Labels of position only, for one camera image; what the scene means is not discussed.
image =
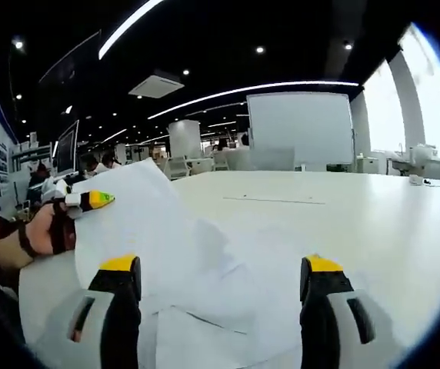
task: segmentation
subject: led light strip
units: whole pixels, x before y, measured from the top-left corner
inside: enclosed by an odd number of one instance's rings
[[[212,111],[212,110],[215,110],[215,109],[228,108],[229,106],[235,106],[235,105],[243,106],[244,104],[245,104],[245,101],[243,101],[243,102],[234,102],[233,104],[227,104],[227,105],[219,105],[219,106],[215,106],[213,108],[208,108],[208,109],[203,109],[203,110],[200,110],[200,111],[195,111],[194,113],[186,114],[185,116],[186,117],[190,117],[191,115],[196,115],[196,114],[201,114],[201,113],[204,114],[205,111],[208,112],[208,111]]]
[[[98,51],[98,60],[101,60],[105,53],[109,51],[109,49],[114,45],[118,39],[124,35],[128,29],[134,25],[143,15],[150,12],[155,6],[163,2],[164,0],[150,0],[146,4],[144,4],[142,7],[140,7],[136,12],[131,14],[131,16],[124,21],[122,25],[118,27],[114,31],[114,33],[107,39],[107,41],[104,43],[104,45],[101,47],[101,49]]]
[[[160,136],[160,137],[155,137],[155,138],[150,138],[149,140],[146,140],[146,141],[140,142],[140,143],[137,144],[137,145],[148,144],[149,142],[152,142],[152,141],[155,141],[155,140],[159,140],[160,138],[165,138],[165,137],[168,137],[168,135],[164,135],[164,136]]]
[[[107,137],[104,141],[102,141],[102,142],[100,143],[100,145],[103,144],[103,143],[106,142],[106,141],[109,141],[111,138],[114,138],[115,136],[120,135],[122,132],[125,132],[125,131],[127,131],[127,130],[128,130],[128,129],[125,128],[125,129],[119,131],[118,133],[114,133],[112,136],[109,136],[109,137]]]
[[[237,123],[237,121],[227,121],[226,123],[218,123],[217,125],[209,125],[208,128],[218,127],[219,125],[233,125],[234,123]]]
[[[54,144],[54,150],[52,150],[52,157],[54,158],[54,155],[56,155],[56,150],[58,149],[58,143],[59,141],[56,141],[56,143]]]
[[[295,81],[295,82],[278,82],[278,83],[268,83],[267,85],[257,85],[250,86],[244,88],[237,88],[231,91],[219,92],[218,94],[213,94],[209,96],[205,96],[203,98],[197,98],[196,100],[192,100],[189,102],[185,102],[184,104],[177,105],[173,108],[169,108],[167,110],[161,111],[158,114],[152,115],[148,117],[148,119],[157,118],[160,115],[169,113],[170,111],[174,111],[180,108],[184,108],[185,106],[189,106],[192,104],[196,104],[201,101],[209,100],[210,98],[219,98],[221,96],[226,96],[230,94],[236,94],[238,92],[251,91],[251,90],[259,90],[260,88],[270,88],[270,87],[283,87],[283,86],[298,86],[298,85],[330,85],[330,86],[351,86],[358,87],[358,83],[353,82],[338,82],[338,81]]]

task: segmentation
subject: office room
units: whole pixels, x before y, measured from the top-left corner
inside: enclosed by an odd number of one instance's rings
[[[0,364],[440,367],[440,1],[0,9]]]

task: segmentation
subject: computer monitor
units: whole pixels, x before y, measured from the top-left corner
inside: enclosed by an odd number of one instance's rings
[[[76,171],[76,147],[79,121],[73,123],[58,140],[57,176]]]

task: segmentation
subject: window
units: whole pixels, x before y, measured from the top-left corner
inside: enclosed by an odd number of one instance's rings
[[[402,107],[388,62],[384,61],[364,84],[372,151],[405,149]]]
[[[412,73],[422,110],[425,143],[434,145],[440,157],[440,60],[420,30],[412,25],[401,42]]]

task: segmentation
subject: white table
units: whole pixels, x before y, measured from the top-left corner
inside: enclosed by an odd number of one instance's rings
[[[209,172],[173,185],[197,215],[244,219],[244,229],[261,218],[337,260],[350,277],[361,275],[405,346],[418,343],[440,313],[440,187],[395,176],[273,171]]]

